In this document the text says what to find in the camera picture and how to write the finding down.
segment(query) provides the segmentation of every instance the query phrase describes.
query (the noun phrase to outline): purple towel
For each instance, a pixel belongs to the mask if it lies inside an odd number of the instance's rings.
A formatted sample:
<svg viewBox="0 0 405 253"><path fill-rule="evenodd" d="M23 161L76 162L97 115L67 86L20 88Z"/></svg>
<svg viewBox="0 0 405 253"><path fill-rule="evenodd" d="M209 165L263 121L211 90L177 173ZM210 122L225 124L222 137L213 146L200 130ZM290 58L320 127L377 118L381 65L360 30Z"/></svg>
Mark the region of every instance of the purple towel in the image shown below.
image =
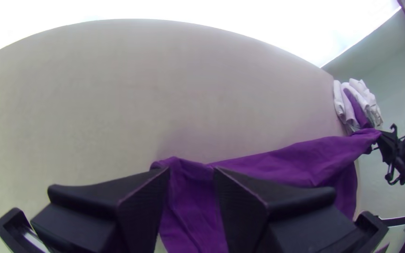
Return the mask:
<svg viewBox="0 0 405 253"><path fill-rule="evenodd" d="M159 228L166 249L170 253L228 253L212 183L216 166L292 186L332 186L337 191L336 207L352 219L357 190L353 162L379 135L375 129L362 129L348 137L324 137L211 164L177 157L153 163L152 169L171 169Z"/></svg>

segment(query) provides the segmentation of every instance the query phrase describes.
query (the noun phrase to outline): white cloth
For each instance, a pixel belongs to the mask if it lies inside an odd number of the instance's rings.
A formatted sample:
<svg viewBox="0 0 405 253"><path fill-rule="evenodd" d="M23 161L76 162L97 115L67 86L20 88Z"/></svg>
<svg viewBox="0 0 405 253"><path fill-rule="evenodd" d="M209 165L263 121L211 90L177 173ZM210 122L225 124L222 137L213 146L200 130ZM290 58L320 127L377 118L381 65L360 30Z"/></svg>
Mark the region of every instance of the white cloth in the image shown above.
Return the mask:
<svg viewBox="0 0 405 253"><path fill-rule="evenodd" d="M353 131L360 129L359 123L354 114L353 106L346 96L344 89L348 89L354 96L366 117L374 127L382 125L381 110L376 103L376 97L366 87L365 83L360 80L350 79L350 82L340 83L334 81L334 108L343 124Z"/></svg>
<svg viewBox="0 0 405 253"><path fill-rule="evenodd" d="M380 127L383 123L381 109L377 105L376 97L374 96L374 94L370 92L363 80L358 81L351 78L349 80L349 85L358 92L360 97L363 98L363 100L359 98L356 99L373 126Z"/></svg>

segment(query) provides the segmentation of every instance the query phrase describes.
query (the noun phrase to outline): fabric fold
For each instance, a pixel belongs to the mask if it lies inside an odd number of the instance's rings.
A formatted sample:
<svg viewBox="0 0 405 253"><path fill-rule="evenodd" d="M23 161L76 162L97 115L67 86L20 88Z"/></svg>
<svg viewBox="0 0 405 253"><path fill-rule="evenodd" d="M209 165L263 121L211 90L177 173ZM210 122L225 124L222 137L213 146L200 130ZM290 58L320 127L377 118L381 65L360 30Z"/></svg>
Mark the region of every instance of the fabric fold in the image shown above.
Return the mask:
<svg viewBox="0 0 405 253"><path fill-rule="evenodd" d="M228 253L212 182L215 167L292 186L334 187L336 207L352 219L357 191L353 162L379 135L375 129L362 129L347 137L324 137L210 164L177 157L157 161L151 169L171 170L159 228L161 239L168 252Z"/></svg>

